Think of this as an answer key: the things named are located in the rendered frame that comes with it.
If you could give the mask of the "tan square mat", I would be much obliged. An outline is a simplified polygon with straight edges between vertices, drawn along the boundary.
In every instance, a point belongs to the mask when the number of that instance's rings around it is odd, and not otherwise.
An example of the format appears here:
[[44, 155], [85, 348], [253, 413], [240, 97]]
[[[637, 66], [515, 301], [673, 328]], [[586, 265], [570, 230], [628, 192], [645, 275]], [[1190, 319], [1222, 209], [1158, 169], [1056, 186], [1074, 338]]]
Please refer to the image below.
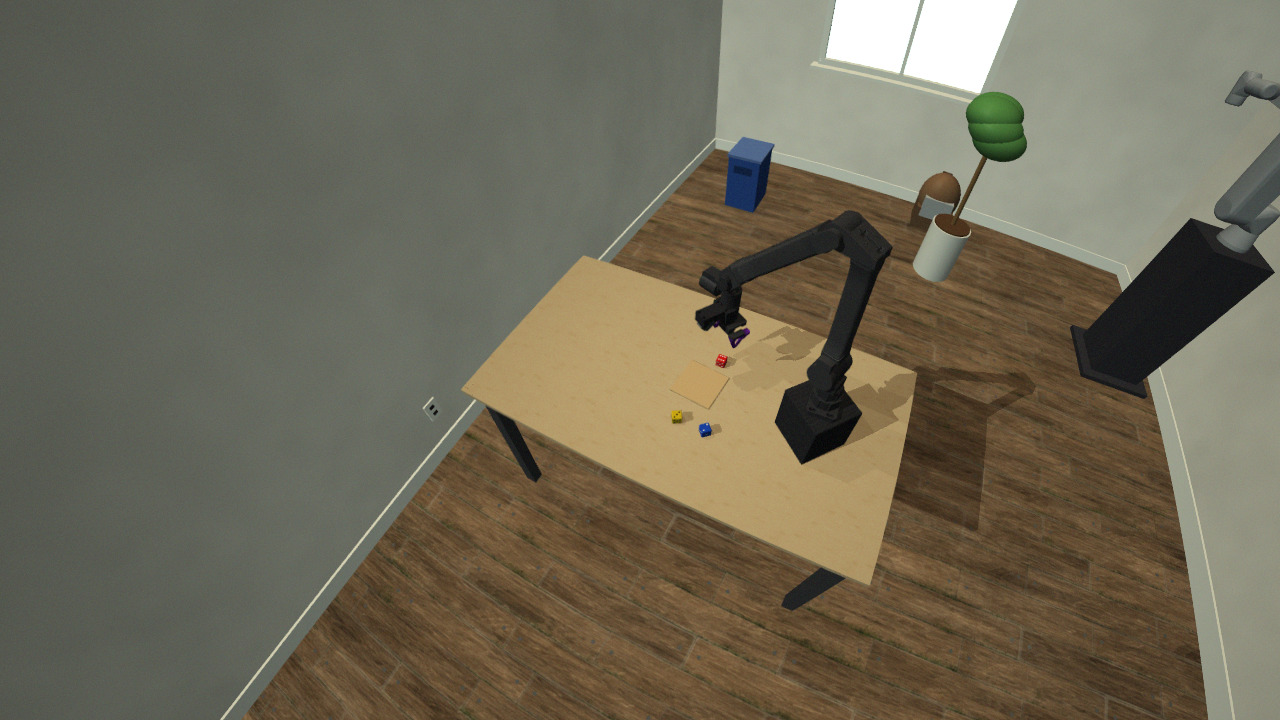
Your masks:
[[728, 379], [730, 377], [691, 360], [669, 389], [709, 409]]

